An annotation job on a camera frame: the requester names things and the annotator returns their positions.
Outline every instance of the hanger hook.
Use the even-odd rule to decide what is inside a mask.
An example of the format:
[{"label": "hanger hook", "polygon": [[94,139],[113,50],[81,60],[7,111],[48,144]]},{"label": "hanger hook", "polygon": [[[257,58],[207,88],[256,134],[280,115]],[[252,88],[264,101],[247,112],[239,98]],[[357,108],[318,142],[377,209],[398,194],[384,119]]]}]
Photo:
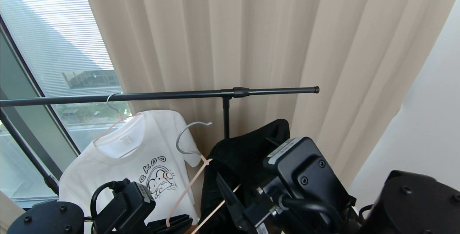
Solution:
[{"label": "hanger hook", "polygon": [[199,151],[183,151],[180,147],[179,147],[179,140],[180,140],[180,137],[182,136],[182,133],[184,133],[187,129],[189,129],[190,126],[192,125],[195,125],[195,124],[202,124],[202,125],[211,125],[212,123],[209,122],[209,123],[203,123],[202,121],[196,121],[194,123],[191,123],[191,124],[187,124],[187,126],[184,127],[184,129],[182,129],[182,131],[179,133],[179,135],[177,136],[177,139],[176,139],[176,148],[177,150],[182,153],[182,154],[198,154],[199,156],[201,156],[201,153]]},{"label": "hanger hook", "polygon": [[111,105],[109,104],[109,99],[110,99],[113,95],[116,95],[116,94],[119,94],[119,93],[113,93],[113,94],[111,94],[111,95],[107,98],[106,103],[107,103],[107,106],[109,106],[109,107],[112,108],[113,110],[117,111],[118,114],[120,115],[120,111],[118,111],[118,109],[116,109],[115,107],[113,107],[113,106],[111,106]]}]

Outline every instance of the cartoon character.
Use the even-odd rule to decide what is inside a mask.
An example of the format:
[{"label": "cartoon character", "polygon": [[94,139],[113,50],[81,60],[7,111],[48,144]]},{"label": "cartoon character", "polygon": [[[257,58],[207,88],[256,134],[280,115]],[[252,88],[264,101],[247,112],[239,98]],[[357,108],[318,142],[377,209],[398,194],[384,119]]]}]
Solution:
[{"label": "cartoon character", "polygon": [[161,193],[166,190],[175,190],[176,184],[171,181],[174,175],[164,166],[158,165],[154,167],[150,175],[148,175],[147,187],[153,195],[153,198],[158,198]]}]

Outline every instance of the window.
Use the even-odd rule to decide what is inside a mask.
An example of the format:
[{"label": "window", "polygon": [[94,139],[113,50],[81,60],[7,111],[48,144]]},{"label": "window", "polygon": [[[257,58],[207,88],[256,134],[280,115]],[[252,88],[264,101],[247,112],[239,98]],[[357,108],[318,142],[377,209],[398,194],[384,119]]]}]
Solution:
[{"label": "window", "polygon": [[[0,15],[2,99],[122,92],[88,0],[0,0]],[[126,102],[111,105],[122,116],[131,114]],[[57,179],[79,152],[118,120],[105,103],[2,110]],[[1,127],[0,141],[0,189],[18,203],[54,196],[46,188],[41,192],[45,185],[36,171],[24,171],[30,162]]]},{"label": "window", "polygon": [[115,70],[91,70],[88,72],[64,72],[69,88],[119,87]]}]

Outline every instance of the cartoon graphic print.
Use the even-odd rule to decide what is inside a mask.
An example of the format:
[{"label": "cartoon graphic print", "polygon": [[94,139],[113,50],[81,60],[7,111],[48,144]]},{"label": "cartoon graphic print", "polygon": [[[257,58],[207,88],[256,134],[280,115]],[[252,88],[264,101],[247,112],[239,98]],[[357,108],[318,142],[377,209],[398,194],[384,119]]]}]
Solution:
[{"label": "cartoon graphic print", "polygon": [[176,190],[177,185],[174,182],[174,173],[163,165],[156,165],[157,161],[166,162],[164,156],[159,156],[151,160],[150,164],[143,166],[143,171],[148,177],[141,175],[140,183],[145,181],[146,186],[152,193],[153,198],[157,199],[166,190]]}]

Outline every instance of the curtain fold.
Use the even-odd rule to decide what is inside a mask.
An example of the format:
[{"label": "curtain fold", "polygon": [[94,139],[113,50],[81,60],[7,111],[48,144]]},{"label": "curtain fold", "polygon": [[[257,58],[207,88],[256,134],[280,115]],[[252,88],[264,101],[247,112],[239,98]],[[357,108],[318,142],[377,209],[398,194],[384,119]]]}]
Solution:
[{"label": "curtain fold", "polygon": [[[89,0],[125,93],[319,86],[230,102],[230,135],[287,119],[348,186],[401,102],[455,0]],[[207,154],[220,98],[134,101],[172,109]]]}]

